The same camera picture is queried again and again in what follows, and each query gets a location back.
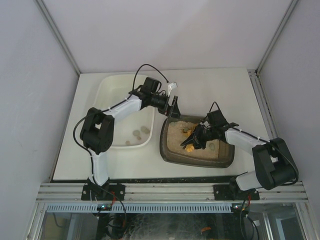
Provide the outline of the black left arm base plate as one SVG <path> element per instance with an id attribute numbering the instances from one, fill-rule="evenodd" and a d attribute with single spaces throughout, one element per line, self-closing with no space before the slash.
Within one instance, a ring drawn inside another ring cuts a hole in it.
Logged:
<path id="1" fill-rule="evenodd" d="M 98 200 L 111 201 L 121 200 L 125 198 L 126 186 L 123 184 L 107 184 L 104 186 L 97 186 L 94 184 L 85 184 L 82 188 L 81 200 Z"/>

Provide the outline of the dark grey litter box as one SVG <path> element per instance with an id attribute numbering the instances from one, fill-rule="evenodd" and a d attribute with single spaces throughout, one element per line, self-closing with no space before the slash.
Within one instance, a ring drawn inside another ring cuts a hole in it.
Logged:
<path id="1" fill-rule="evenodd" d="M 201 116 L 168 117 L 162 125 L 159 152 L 164 161 L 203 168 L 228 168 L 234 161 L 235 147 L 221 140 L 209 140 L 205 146 L 182 143 L 195 131 Z"/>

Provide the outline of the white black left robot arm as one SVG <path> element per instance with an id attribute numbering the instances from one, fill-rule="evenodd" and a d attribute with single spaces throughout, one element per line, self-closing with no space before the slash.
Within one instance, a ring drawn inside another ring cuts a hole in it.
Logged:
<path id="1" fill-rule="evenodd" d="M 92 107 L 73 129 L 73 140 L 88 152 L 91 161 L 91 175 L 88 179 L 100 189 L 110 179 L 107 161 L 103 155 L 112 146 L 115 125 L 129 115 L 144 108 L 153 107 L 167 117 L 179 118 L 178 97 L 169 103 L 171 91 L 178 87 L 176 82 L 168 83 L 168 92 L 157 91 L 160 81 L 147 77 L 142 85 L 132 89 L 121 102 L 107 109 Z"/>

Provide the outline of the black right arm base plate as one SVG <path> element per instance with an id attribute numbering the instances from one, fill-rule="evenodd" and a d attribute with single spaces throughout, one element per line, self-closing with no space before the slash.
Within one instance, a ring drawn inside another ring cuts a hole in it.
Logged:
<path id="1" fill-rule="evenodd" d="M 260 194 L 256 189 L 242 191 L 232 189 L 228 184 L 213 185 L 213 193 L 216 201 L 240 201 L 247 200 L 248 197 L 253 201 L 260 200 Z"/>

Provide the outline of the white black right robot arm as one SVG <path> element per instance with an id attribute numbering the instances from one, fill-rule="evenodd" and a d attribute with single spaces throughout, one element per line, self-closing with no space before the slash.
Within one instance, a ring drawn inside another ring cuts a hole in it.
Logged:
<path id="1" fill-rule="evenodd" d="M 254 170 L 233 177 L 229 183 L 236 196 L 256 189 L 272 190 L 291 186 L 299 180 L 299 171 L 282 138 L 264 140 L 228 122 L 221 110 L 209 112 L 181 143 L 183 149 L 205 149 L 208 141 L 220 140 L 242 149 L 253 157 Z"/>

